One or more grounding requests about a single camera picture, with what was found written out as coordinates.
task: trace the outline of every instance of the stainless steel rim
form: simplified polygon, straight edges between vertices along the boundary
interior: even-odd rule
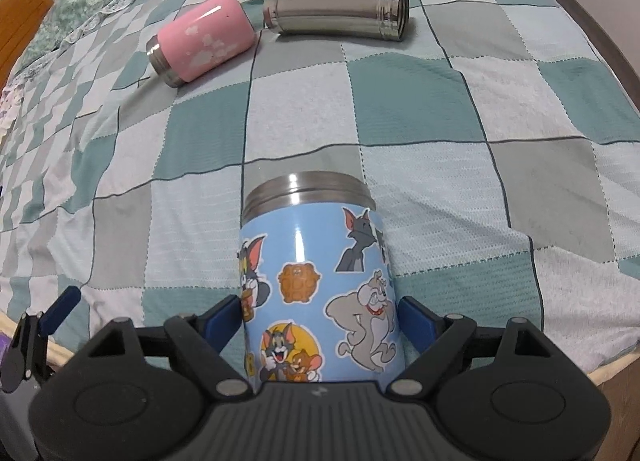
[[[278,0],[264,0],[262,4],[262,16],[264,25],[272,32],[282,33],[282,28],[278,24]]]
[[[176,73],[167,62],[167,59],[162,52],[162,48],[160,47],[160,43],[158,42],[157,35],[154,35],[148,40],[146,44],[146,56],[158,76],[164,80],[168,86],[178,88],[186,84],[186,82],[178,76],[178,73]]]
[[[340,172],[297,172],[254,188],[244,204],[242,225],[273,210],[321,202],[349,203],[376,209],[369,188],[353,176]]]
[[[380,1],[380,35],[382,38],[402,40],[408,23],[409,0]]]

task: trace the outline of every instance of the purple object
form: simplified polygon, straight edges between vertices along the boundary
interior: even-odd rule
[[[4,357],[4,352],[9,348],[10,344],[11,344],[11,339],[4,333],[0,333],[0,362]]]

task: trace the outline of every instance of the checkered bedspread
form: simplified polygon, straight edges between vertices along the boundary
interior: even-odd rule
[[[587,371],[636,343],[640,117],[554,0],[410,0],[399,44],[263,30],[174,90],[145,43],[202,1],[136,0],[27,85],[1,156],[1,311],[82,286],[70,349],[115,316],[202,312],[238,292],[243,197],[322,169],[369,185],[399,295],[527,316]],[[240,1],[262,28],[262,0]]]

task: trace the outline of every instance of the cat sticker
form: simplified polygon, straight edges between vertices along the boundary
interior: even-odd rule
[[[285,303],[309,303],[318,291],[322,275],[314,263],[287,263],[278,274],[280,292]]]
[[[324,359],[308,329],[285,322],[262,334],[260,364],[260,381],[320,381]]]
[[[378,242],[378,247],[380,248],[380,254],[382,255],[382,263],[389,264],[389,255],[386,250],[385,236],[384,234],[376,228],[376,241]]]
[[[357,217],[348,208],[342,207],[342,210],[344,210],[344,224],[349,231],[347,237],[353,239],[354,243],[350,248],[345,248],[335,271],[338,273],[364,271],[364,250],[376,242],[369,220],[369,209],[367,208]]]
[[[338,343],[338,356],[350,356],[363,369],[382,373],[396,356],[396,344],[388,337],[396,328],[396,310],[386,296],[386,281],[377,269],[357,291],[338,295],[324,312],[347,333]]]
[[[271,295],[271,284],[258,272],[260,251],[266,237],[259,235],[251,242],[246,240],[238,251],[242,319],[245,322],[254,318],[255,310],[264,305]]]

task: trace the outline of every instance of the stainless steel thermos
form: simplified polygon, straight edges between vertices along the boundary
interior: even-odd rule
[[[264,0],[267,27],[280,34],[402,40],[409,0]]]
[[[384,229],[369,189],[335,172],[269,180],[247,197],[238,252],[246,374],[375,380],[404,369]]]

